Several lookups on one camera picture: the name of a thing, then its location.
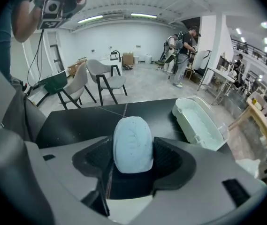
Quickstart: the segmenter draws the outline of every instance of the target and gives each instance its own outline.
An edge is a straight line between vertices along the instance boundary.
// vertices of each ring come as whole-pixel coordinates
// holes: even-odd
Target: gray chair
[[[84,89],[86,89],[86,91],[91,96],[93,101],[95,103],[97,102],[92,96],[92,94],[90,93],[90,91],[87,89],[86,87],[87,82],[88,82],[88,79],[87,79],[86,65],[81,64],[79,68],[77,69],[72,82],[57,92],[58,97],[61,101],[61,104],[63,105],[65,110],[68,109],[66,103],[70,103],[70,102],[75,104],[76,107],[81,108],[77,104],[77,101],[79,101],[80,105],[82,105],[80,96],[83,94]]]
[[[104,65],[97,60],[88,60],[86,65],[88,71],[90,72],[92,80],[98,84],[101,106],[103,106],[103,100],[101,94],[103,89],[108,89],[115,104],[118,104],[118,102],[114,97],[113,89],[119,89],[123,87],[125,95],[127,96],[127,92],[124,86],[126,78],[124,76],[121,76],[120,70],[117,65],[112,65],[112,66]],[[114,76],[114,68],[116,68],[118,76]],[[104,73],[109,73],[109,72],[111,76],[109,78],[106,78]]]

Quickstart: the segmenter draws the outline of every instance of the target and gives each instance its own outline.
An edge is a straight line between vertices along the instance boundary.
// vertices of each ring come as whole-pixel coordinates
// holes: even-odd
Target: fluorescent light
[[[263,28],[267,29],[267,22],[262,22],[262,23],[261,23],[261,26],[262,26]]]
[[[102,15],[95,16],[95,17],[90,17],[90,18],[86,18],[86,19],[80,20],[78,23],[84,23],[84,22],[91,21],[91,20],[94,20],[94,19],[99,19],[99,18],[102,18],[102,17],[103,17]]]
[[[265,42],[265,44],[267,44],[267,37],[264,38],[264,42]]]
[[[157,18],[157,16],[154,16],[154,15],[141,14],[141,13],[132,13],[131,16]]]
[[[241,30],[240,30],[239,28],[236,29],[236,32],[237,32],[239,35],[242,34],[242,32],[241,32]]]

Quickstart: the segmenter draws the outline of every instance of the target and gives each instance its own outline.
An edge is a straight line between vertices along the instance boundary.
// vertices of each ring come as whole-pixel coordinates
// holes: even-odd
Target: jeans
[[[186,70],[186,67],[188,66],[189,57],[186,54],[178,54],[177,58],[177,64],[178,64],[178,70],[174,77],[174,84],[179,84],[181,78],[184,75],[184,72]]]

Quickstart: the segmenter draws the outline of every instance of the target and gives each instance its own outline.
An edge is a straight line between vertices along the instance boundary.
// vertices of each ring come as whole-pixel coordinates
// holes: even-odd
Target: cardboard box
[[[70,76],[75,76],[76,71],[77,71],[78,67],[79,67],[81,64],[85,64],[85,62],[77,61],[74,65],[69,66],[69,67],[68,67],[69,75],[70,75]]]
[[[134,65],[133,53],[123,53],[123,65]]]

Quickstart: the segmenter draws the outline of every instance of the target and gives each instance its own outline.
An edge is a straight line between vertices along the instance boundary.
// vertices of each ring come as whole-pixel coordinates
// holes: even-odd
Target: white plastic tub
[[[217,120],[210,106],[199,97],[177,99],[172,113],[191,144],[217,151],[229,138],[228,127]]]
[[[151,64],[152,63],[152,56],[151,55],[146,55],[145,56],[145,63]]]

